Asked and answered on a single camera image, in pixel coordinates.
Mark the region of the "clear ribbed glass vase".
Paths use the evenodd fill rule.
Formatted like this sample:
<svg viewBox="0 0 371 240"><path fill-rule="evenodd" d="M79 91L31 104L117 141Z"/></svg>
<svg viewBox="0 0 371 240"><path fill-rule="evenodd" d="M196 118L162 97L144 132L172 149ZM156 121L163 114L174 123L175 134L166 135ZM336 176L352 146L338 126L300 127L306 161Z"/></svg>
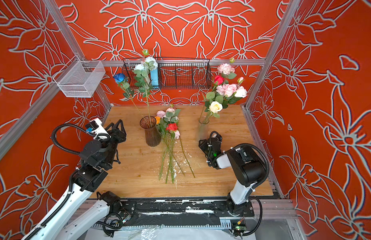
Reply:
<svg viewBox="0 0 371 240"><path fill-rule="evenodd" d="M209 119L207 117L202 116L198 119L198 128L196 131L196 140L205 140L208 138L208 127L209 127Z"/></svg>

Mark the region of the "peach rose stem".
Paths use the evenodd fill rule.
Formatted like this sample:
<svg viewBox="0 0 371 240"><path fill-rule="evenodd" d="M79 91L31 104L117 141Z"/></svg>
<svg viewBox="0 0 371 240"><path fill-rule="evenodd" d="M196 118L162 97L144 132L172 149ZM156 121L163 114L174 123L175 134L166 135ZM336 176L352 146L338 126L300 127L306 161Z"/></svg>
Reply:
<svg viewBox="0 0 371 240"><path fill-rule="evenodd" d="M203 120L203 124L207 124L211 117L220 118L219 112L223 109L222 104L217 101L212 102L207 110L206 117Z"/></svg>

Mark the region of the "red rose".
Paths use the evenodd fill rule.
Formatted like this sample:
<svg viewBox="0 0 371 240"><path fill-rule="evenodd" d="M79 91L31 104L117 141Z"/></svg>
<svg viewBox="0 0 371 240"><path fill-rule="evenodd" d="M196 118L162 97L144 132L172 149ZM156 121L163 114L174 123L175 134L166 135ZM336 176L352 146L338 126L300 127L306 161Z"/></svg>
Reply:
<svg viewBox="0 0 371 240"><path fill-rule="evenodd" d="M178 127L176 123L169 124L166 127L166 135L165 135L166 143L167 143L167 151L169 155L166 180L170 178L170 181L172 184L174 184L174 179L175 179L175 170L174 170L174 165L173 165L173 147L174 147L175 140L176 140L177 130L178 130Z"/></svg>

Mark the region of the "blue rose stem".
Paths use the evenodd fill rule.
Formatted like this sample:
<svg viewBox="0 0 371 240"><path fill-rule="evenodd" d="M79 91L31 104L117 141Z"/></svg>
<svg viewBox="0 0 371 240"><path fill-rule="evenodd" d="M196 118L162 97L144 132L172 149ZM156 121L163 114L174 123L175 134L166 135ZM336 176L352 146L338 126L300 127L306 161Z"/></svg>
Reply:
<svg viewBox="0 0 371 240"><path fill-rule="evenodd" d="M133 103L135 108L138 110L139 114L143 117L143 114L141 113L141 111L139 110L139 108L137 107L137 105L135 104L133 100L134 91L130 87L128 78L123 73L116 74L113 76L113 78L116 84L124 91L123 96L125 98L128 98Z"/></svg>

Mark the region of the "pink rose stem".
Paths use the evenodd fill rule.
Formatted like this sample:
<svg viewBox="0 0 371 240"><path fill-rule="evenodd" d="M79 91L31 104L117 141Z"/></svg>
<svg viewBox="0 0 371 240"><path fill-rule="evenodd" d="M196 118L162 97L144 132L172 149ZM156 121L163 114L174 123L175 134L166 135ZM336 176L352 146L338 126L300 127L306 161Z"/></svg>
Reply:
<svg viewBox="0 0 371 240"><path fill-rule="evenodd" d="M228 104L233 105L235 104L239 98L235 97L235 93L237 92L237 85L236 84L222 84L216 87L215 91L215 101L220 104Z"/></svg>

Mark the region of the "pale blue peony stem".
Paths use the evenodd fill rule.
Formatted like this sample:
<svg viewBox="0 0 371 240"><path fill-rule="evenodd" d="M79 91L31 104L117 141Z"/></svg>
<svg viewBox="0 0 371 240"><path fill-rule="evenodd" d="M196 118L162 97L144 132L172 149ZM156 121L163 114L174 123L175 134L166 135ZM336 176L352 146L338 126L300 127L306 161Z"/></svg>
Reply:
<svg viewBox="0 0 371 240"><path fill-rule="evenodd" d="M155 58L149 55L148 49L143 49L142 54L143 58L140 60L140 63L134 67L133 72L135 73L136 79L135 86L138 87L138 91L142 94L142 97L145 98L148 116L150 117L149 97L152 90L151 72L157 70L158 63Z"/></svg>

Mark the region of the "white rose stem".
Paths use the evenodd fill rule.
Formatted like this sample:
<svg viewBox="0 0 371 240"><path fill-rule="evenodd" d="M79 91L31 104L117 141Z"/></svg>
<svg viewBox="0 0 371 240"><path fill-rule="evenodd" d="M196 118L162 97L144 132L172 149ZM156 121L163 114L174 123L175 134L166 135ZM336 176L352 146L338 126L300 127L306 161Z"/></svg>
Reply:
<svg viewBox="0 0 371 240"><path fill-rule="evenodd" d="M247 90L241 85L243 82L244 78L240 77L237 80L237 84L230 84L227 86L225 95L229 104L235 104L247 96Z"/></svg>

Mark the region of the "red rose stem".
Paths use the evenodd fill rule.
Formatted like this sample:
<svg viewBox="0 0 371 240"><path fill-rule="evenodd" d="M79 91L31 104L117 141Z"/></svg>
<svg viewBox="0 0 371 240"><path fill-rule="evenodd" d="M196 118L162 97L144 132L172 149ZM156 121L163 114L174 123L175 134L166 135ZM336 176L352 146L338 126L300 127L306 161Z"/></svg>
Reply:
<svg viewBox="0 0 371 240"><path fill-rule="evenodd" d="M220 75L215 76L213 80L213 91L215 91L215 95L219 94L220 96L224 97L224 87L223 87L224 78Z"/></svg>

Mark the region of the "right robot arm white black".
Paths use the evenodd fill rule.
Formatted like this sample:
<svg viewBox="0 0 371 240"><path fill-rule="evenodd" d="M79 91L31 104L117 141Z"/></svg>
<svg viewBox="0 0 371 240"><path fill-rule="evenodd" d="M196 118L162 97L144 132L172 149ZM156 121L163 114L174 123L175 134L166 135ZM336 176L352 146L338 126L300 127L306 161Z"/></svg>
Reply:
<svg viewBox="0 0 371 240"><path fill-rule="evenodd" d="M227 151L221 150L221 144L222 136L216 131L198 142L210 167L233 169L236 183L227 196L226 206L230 214L238 216L252 199L255 189L268 179L270 165L265 154L253 144L239 144Z"/></svg>

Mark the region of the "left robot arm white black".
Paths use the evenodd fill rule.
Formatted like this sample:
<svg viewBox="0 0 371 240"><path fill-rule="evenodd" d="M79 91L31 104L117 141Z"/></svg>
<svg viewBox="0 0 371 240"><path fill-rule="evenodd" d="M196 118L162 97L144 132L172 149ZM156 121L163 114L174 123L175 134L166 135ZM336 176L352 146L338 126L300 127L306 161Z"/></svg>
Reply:
<svg viewBox="0 0 371 240"><path fill-rule="evenodd" d="M65 127L73 127L84 132L93 140L82 151L74 151L61 145L56 134ZM25 240L76 240L95 224L103 232L113 237L121 229L123 209L121 199L108 191L98 194L98 200L86 212L69 223L76 210L101 185L114 163L119 163L117 146L126 141L127 133L123 121L118 120L107 127L96 118L84 128L74 124L62 124L51 133L53 144L59 149L80 157L80 167L69 177L68 187L58 202L43 219L26 235Z"/></svg>

